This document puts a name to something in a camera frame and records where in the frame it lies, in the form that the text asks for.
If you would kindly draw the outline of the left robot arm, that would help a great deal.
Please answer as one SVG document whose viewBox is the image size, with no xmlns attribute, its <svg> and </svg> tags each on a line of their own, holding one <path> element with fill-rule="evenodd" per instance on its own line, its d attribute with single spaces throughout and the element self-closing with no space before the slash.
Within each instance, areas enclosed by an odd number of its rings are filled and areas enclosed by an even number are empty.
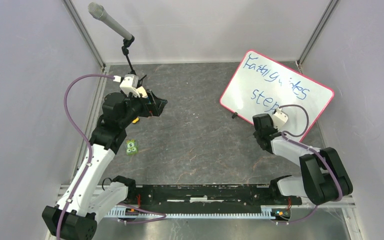
<svg viewBox="0 0 384 240">
<path fill-rule="evenodd" d="M 98 223 L 118 203 L 137 203 L 136 182 L 116 176 L 97 197 L 95 188 L 115 155 L 123 145 L 126 128 L 138 117 L 158 117 L 168 101 L 151 90 L 144 95 L 108 94 L 102 104 L 91 137 L 87 139 L 85 158 L 73 181 L 55 206 L 46 206 L 42 218 L 58 240 L 91 240 Z"/>
</svg>

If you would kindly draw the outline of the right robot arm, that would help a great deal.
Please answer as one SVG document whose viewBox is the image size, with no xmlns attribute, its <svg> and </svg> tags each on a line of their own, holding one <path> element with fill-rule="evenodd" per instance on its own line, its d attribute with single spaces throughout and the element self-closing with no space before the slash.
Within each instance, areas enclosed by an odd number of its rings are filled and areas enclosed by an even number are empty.
<svg viewBox="0 0 384 240">
<path fill-rule="evenodd" d="M 295 196 L 319 206 L 353 193 L 353 184 L 334 148 L 316 148 L 287 138 L 275 128 L 269 114 L 258 114 L 252 119 L 253 135 L 260 148 L 300 168 L 300 176 L 285 175 L 270 181 L 268 196 L 273 203 L 282 204 Z"/>
</svg>

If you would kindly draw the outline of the green number block toy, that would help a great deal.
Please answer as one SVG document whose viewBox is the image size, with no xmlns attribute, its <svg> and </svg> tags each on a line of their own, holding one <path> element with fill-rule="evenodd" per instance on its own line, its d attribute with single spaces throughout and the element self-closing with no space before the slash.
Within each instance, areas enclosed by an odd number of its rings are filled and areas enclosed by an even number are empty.
<svg viewBox="0 0 384 240">
<path fill-rule="evenodd" d="M 139 151 L 138 151 L 138 145 L 137 145 L 136 140 L 134 140 L 134 139 L 127 140 L 126 141 L 126 154 L 130 156 L 130 155 L 135 155 L 138 152 Z"/>
</svg>

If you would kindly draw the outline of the pink framed whiteboard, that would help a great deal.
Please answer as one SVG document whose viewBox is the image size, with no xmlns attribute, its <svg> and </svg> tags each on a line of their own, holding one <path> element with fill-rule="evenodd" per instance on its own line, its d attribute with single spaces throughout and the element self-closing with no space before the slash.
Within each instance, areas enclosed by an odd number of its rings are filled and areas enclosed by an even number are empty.
<svg viewBox="0 0 384 240">
<path fill-rule="evenodd" d="M 269 114 L 280 106 L 288 120 L 280 129 L 301 142 L 335 96 L 315 80 L 249 50 L 222 93 L 219 103 L 249 123 L 257 114 Z"/>
</svg>

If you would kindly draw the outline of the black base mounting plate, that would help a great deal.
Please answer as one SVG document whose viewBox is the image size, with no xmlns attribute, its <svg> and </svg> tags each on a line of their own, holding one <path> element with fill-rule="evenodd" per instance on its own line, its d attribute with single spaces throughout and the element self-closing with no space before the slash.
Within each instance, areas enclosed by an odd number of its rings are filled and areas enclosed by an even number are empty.
<svg viewBox="0 0 384 240">
<path fill-rule="evenodd" d="M 129 190 L 124 202 L 165 214 L 257 214 L 262 206 L 299 206 L 302 199 L 267 184 L 144 184 Z"/>
</svg>

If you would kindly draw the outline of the black microphone stand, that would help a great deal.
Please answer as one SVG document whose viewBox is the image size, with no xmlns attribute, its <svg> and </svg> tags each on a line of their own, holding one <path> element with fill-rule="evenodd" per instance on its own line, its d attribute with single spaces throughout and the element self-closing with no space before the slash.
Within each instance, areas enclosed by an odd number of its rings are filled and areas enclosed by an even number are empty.
<svg viewBox="0 0 384 240">
<path fill-rule="evenodd" d="M 129 47 L 132 45 L 134 40 L 135 40 L 134 36 L 132 36 L 131 39 L 124 38 L 123 39 L 123 46 L 121 47 L 121 51 L 122 51 L 123 55 L 125 56 L 125 58 L 127 60 L 127 63 L 128 63 L 128 65 L 130 67 L 129 74 L 136 75 L 136 71 L 134 70 L 132 62 L 131 62 L 130 57 L 129 57 L 129 53 L 130 53 Z"/>
</svg>

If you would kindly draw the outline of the grey microphone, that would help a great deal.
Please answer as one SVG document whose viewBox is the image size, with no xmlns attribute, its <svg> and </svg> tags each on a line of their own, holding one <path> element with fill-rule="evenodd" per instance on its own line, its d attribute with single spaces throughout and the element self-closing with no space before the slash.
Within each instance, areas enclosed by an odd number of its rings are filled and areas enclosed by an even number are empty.
<svg viewBox="0 0 384 240">
<path fill-rule="evenodd" d="M 102 5 L 96 2 L 90 2 L 87 6 L 87 9 L 89 14 L 94 19 L 103 22 L 125 40 L 132 41 L 134 39 L 134 36 L 121 24 L 119 24 L 113 17 L 111 17 Z"/>
</svg>

